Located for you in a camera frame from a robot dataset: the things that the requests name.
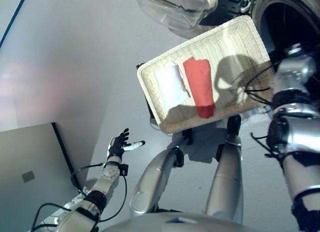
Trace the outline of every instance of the red towel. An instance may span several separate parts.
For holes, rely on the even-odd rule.
[[[198,115],[201,118],[213,116],[216,105],[213,99],[209,61],[207,59],[195,60],[191,57],[183,62],[183,67]]]

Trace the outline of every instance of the black cable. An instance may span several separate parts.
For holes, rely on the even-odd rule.
[[[0,49],[1,49],[1,47],[2,47],[2,45],[4,43],[4,41],[5,41],[5,38],[7,37],[7,34],[9,33],[9,30],[10,30],[12,24],[14,23],[14,21],[15,21],[17,15],[18,15],[22,5],[24,4],[24,2],[25,2],[25,0],[20,0],[18,6],[16,7],[15,12],[14,12],[14,14],[13,14],[13,16],[12,16],[12,18],[11,18],[9,24],[8,24],[8,26],[6,27],[6,29],[4,31],[4,34],[3,34],[2,38],[0,40]]]
[[[31,230],[30,232],[34,232],[34,231],[36,231],[36,230],[38,230],[38,229],[41,229],[41,228],[43,228],[43,227],[52,227],[52,228],[54,228],[54,227],[57,227],[57,224],[53,224],[53,223],[43,223],[43,224],[39,224],[39,225],[37,225],[36,227],[34,227],[34,229]]]
[[[128,186],[127,186],[126,177],[125,177],[124,175],[123,175],[122,177],[123,177],[123,179],[124,179],[124,185],[125,185],[125,193],[124,193],[124,199],[123,199],[122,205],[121,205],[120,209],[117,211],[117,213],[115,213],[114,215],[112,215],[112,216],[109,217],[109,218],[101,219],[101,220],[99,221],[99,223],[101,223],[101,222],[106,222],[106,221],[109,221],[109,220],[113,219],[114,217],[116,217],[116,216],[120,213],[120,211],[121,211],[122,208],[124,207],[125,202],[126,202],[126,199],[127,199]]]
[[[265,98],[262,98],[261,96],[255,94],[255,93],[252,93],[252,92],[249,92],[249,91],[246,91],[246,93],[254,101],[260,102],[260,103],[265,104],[267,106],[271,105],[270,101],[266,100]]]
[[[76,171],[74,171],[72,174],[71,174],[71,183],[73,184],[74,187],[77,188],[77,190],[79,191],[79,193],[81,193],[83,196],[86,196],[86,193],[83,192],[83,190],[81,189],[80,186],[78,186],[76,184],[76,181],[74,179],[75,175],[83,170],[87,170],[89,168],[92,168],[92,167],[99,167],[99,166],[103,166],[104,163],[97,163],[97,164],[92,164],[92,165],[87,165],[87,166],[84,166],[84,167],[81,167],[81,168],[78,168]]]
[[[60,206],[58,204],[55,204],[55,203],[44,203],[43,205],[41,205],[39,208],[38,208],[38,211],[36,212],[35,214],[35,217],[34,217],[34,220],[33,220],[33,223],[32,223],[32,226],[31,226],[31,232],[35,231],[36,229],[36,223],[37,223],[37,220],[38,220],[38,217],[39,217],[39,213],[41,211],[41,209],[45,206],[53,206],[53,207],[57,207],[59,209],[62,209],[62,210],[65,210],[65,211],[71,211],[71,209],[68,209],[68,208],[65,208],[63,206]]]
[[[263,92],[263,91],[268,91],[270,90],[270,87],[268,88],[262,88],[262,89],[247,89],[247,92]]]
[[[266,136],[263,137],[255,137],[254,133],[250,133],[250,136],[252,137],[252,139],[254,139],[255,142],[257,142],[259,145],[261,145],[264,149],[266,149],[270,154],[272,154],[273,156],[275,156],[276,154],[270,149],[268,148],[266,145],[264,145],[263,143],[261,143],[259,140],[260,139],[264,139],[266,138]]]
[[[267,88],[261,88],[261,89],[248,89],[250,84],[256,80],[261,74],[263,74],[264,72],[266,72],[267,70],[269,70],[270,68],[272,68],[273,66],[279,64],[279,62],[276,62],[276,63],[273,63],[271,64],[270,66],[268,66],[267,68],[263,69],[262,71],[260,71],[259,73],[257,73],[253,78],[251,78],[249,80],[249,82],[246,84],[245,86],[245,89],[244,89],[244,92],[246,92],[248,94],[248,96],[254,100],[254,101],[257,101],[259,103],[262,103],[262,104],[265,104],[265,105],[268,105],[270,106],[271,105],[271,102],[266,100],[265,98],[259,96],[258,94],[256,93],[253,93],[253,92],[263,92],[263,91],[267,91],[267,90],[270,90],[270,87],[267,87]]]
[[[277,64],[278,64],[278,62],[277,62],[277,63],[273,63],[273,64],[269,65],[267,68],[265,68],[265,69],[263,69],[262,71],[260,71],[259,73],[257,73],[257,74],[256,74],[252,79],[250,79],[249,82],[246,84],[246,86],[245,86],[245,91],[248,91],[249,85],[250,85],[254,80],[256,80],[261,74],[263,74],[264,72],[266,72],[267,70],[269,70],[270,68],[272,68],[273,66],[275,66],[275,65],[277,65]]]

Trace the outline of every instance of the woven tray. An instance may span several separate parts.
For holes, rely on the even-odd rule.
[[[213,117],[208,119],[198,116],[185,74],[183,62],[190,57],[207,59],[210,63],[216,109]],[[179,66],[191,98],[168,111],[163,106],[154,71],[169,61]],[[138,69],[137,76],[160,129],[165,133],[175,133],[261,106],[249,98],[244,90],[251,78],[270,65],[270,58],[252,19],[244,15],[146,62]],[[273,69],[267,70],[251,84],[252,88],[269,87],[272,76]],[[272,92],[267,90],[259,92],[259,95],[270,100]]]

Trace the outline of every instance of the white cloth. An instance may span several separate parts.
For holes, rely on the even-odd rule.
[[[172,61],[157,69],[154,76],[166,110],[176,107],[190,97],[186,91],[179,67]]]

